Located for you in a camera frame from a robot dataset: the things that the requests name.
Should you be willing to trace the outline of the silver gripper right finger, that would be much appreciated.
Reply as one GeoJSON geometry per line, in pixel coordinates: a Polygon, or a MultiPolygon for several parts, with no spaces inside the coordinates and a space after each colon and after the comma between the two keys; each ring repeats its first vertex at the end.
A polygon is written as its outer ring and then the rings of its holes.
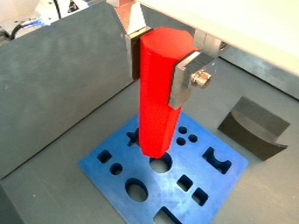
{"type": "Polygon", "coordinates": [[[224,41],[198,29],[193,33],[193,45],[197,50],[189,52],[173,67],[168,100],[173,109],[177,109],[186,102],[193,87],[205,88],[210,84],[210,75],[205,71],[205,66],[228,47],[224,41]]]}

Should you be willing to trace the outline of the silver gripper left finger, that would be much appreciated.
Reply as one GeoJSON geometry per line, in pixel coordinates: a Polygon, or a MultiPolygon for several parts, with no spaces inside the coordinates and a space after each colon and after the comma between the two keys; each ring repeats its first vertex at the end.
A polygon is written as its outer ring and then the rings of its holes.
{"type": "Polygon", "coordinates": [[[125,51],[132,80],[140,77],[140,38],[152,30],[149,26],[125,35],[125,51]]]}

